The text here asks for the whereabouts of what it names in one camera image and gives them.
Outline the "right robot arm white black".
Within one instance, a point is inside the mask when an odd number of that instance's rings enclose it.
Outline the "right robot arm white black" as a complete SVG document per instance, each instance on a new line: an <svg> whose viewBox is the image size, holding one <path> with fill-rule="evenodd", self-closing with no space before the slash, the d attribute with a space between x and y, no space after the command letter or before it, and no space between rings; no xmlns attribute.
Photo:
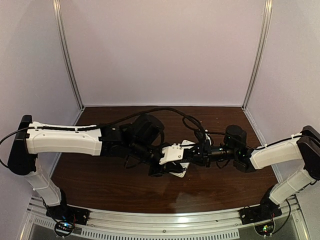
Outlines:
<svg viewBox="0 0 320 240"><path fill-rule="evenodd" d="M302 166L286 180L270 187L262 197L259 208L264 215L273 214L288 197L320 180L320 134L311 126L301 132L257 148L247 146L247 133L238 125L229 125L224 132L223 145L202 143L183 144L183 159L198 166L211 162L233 161L236 169L251 173L265 167L301 160Z"/></svg>

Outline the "white remote control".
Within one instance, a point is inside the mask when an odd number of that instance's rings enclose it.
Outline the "white remote control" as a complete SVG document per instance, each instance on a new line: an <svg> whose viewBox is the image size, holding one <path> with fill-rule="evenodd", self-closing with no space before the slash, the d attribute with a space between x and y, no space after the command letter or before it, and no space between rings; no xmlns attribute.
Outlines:
<svg viewBox="0 0 320 240"><path fill-rule="evenodd" d="M194 142L192 141L189 141L189 140L183 140L181 145L191 145L191 144L194 144ZM179 178L183 178L188 170L188 167L190 166L190 163L187 162L187 163L181 163L181 166L184 168L184 171L181 172L181 173L174 173L174 172L170 172L171 175L174 175L176 177L179 177Z"/></svg>

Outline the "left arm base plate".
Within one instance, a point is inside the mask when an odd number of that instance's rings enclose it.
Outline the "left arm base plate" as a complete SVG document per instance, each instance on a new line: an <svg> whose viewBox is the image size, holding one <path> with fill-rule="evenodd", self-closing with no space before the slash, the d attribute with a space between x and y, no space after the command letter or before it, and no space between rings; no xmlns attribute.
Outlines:
<svg viewBox="0 0 320 240"><path fill-rule="evenodd" d="M46 208L46 216L79 225L86 225L89 215L90 211L88 209L69 205L49 206Z"/></svg>

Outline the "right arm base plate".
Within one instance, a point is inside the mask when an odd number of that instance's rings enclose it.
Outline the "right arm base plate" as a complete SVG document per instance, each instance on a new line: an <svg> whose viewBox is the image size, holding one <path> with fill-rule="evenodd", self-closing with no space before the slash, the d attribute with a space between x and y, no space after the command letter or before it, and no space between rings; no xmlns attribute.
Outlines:
<svg viewBox="0 0 320 240"><path fill-rule="evenodd" d="M278 207L274 210L270 210L269 208L262 207L261 205L246 206L241 208L238 213L243 225L271 220L274 217L282 215L282 211Z"/></svg>

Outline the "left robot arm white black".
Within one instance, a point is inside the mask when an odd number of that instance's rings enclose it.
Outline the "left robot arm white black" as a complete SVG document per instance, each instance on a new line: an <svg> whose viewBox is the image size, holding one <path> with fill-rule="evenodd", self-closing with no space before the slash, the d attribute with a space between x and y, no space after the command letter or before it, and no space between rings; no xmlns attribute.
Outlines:
<svg viewBox="0 0 320 240"><path fill-rule="evenodd" d="M153 115L143 114L123 125L47 125L23 116L15 136L8 169L24 176L44 200L48 212L65 218L72 213L66 194L50 179L37 162L39 153L78 153L91 156L135 158L150 166L151 176L165 173L184 177L189 167L183 163L187 147L164 146L164 125Z"/></svg>

